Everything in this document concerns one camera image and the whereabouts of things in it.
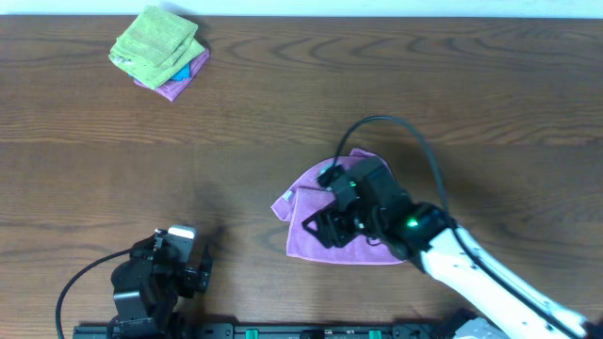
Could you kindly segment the purple microfiber cloth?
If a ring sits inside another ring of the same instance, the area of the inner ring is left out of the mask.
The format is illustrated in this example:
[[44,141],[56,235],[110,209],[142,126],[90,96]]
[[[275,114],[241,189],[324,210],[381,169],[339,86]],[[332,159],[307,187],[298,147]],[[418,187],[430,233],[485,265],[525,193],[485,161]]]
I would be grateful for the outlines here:
[[329,249],[303,229],[302,223],[334,202],[334,193],[323,189],[318,177],[331,165],[325,159],[303,173],[271,206],[274,215],[289,223],[286,255],[307,261],[349,266],[393,266],[402,261],[385,244],[372,246],[363,234],[343,248]]

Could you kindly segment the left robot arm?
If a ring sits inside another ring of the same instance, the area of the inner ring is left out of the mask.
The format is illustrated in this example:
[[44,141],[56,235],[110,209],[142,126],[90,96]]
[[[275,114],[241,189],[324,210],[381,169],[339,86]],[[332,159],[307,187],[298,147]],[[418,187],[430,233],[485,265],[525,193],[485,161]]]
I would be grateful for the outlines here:
[[185,320],[174,307],[179,298],[207,290],[213,266],[209,248],[198,267],[187,265],[193,245],[186,237],[156,234],[133,246],[111,275],[117,315],[107,326],[107,338],[184,336]]

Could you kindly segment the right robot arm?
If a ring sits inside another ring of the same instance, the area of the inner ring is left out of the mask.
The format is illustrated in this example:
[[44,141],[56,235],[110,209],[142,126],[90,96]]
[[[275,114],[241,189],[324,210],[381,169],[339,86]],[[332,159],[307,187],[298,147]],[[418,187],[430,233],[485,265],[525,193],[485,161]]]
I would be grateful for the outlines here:
[[511,338],[599,338],[602,326],[546,297],[497,261],[442,209],[399,199],[333,203],[305,219],[324,247],[376,238],[400,260],[462,295]]

